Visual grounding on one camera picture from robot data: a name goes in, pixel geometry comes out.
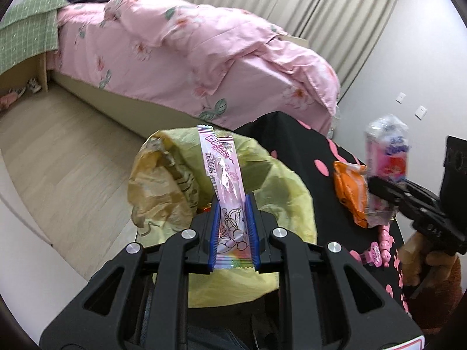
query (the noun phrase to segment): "pink floral duvet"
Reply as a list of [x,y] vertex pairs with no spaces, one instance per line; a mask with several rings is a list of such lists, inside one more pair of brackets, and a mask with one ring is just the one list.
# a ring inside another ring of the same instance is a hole
[[326,134],[339,81],[312,50],[244,10],[182,0],[75,4],[49,67],[234,130],[282,111]]

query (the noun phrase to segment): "trash bin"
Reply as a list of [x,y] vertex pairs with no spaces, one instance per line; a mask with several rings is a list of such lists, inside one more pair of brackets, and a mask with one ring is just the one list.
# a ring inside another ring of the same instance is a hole
[[[298,175],[254,139],[216,133],[234,137],[245,192],[254,192],[258,208],[272,213],[279,226],[305,242],[316,243],[311,195]],[[198,130],[156,132],[136,155],[128,184],[137,241],[145,247],[160,244],[188,228],[197,208],[209,203],[213,194]],[[211,275],[190,276],[189,307],[243,303],[277,288],[277,274],[259,274],[253,268],[216,269]]]

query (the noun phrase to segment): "sneaker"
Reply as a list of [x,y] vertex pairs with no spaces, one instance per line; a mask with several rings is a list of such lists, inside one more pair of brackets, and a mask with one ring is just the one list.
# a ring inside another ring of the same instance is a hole
[[23,96],[24,92],[26,92],[26,87],[23,88],[13,88],[9,91],[9,93],[16,92],[18,94],[18,98]]
[[37,93],[42,89],[42,85],[39,84],[39,81],[35,77],[32,79],[29,79],[27,82],[27,88],[32,92],[32,93]]

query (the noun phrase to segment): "candy wrapper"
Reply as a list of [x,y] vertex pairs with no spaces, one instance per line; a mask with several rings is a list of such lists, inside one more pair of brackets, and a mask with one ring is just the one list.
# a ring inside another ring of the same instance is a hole
[[[366,131],[368,178],[379,176],[394,183],[405,179],[409,151],[407,130],[407,125],[392,114],[370,123]],[[388,202],[369,195],[369,227],[387,225],[394,214],[394,207]]]
[[218,138],[211,126],[198,125],[206,174],[220,204],[215,268],[251,267],[245,221],[245,191],[231,136]]

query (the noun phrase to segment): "wall socket panel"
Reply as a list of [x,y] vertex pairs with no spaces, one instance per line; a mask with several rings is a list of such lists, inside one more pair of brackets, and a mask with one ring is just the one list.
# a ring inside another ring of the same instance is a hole
[[399,93],[399,96],[397,97],[396,101],[399,104],[402,104],[402,100],[404,99],[404,97],[406,97],[406,94],[401,92],[401,93]]
[[415,116],[418,119],[422,120],[423,117],[425,117],[425,114],[426,114],[427,111],[428,111],[428,109],[426,109],[424,106],[420,105],[419,108],[415,111]]

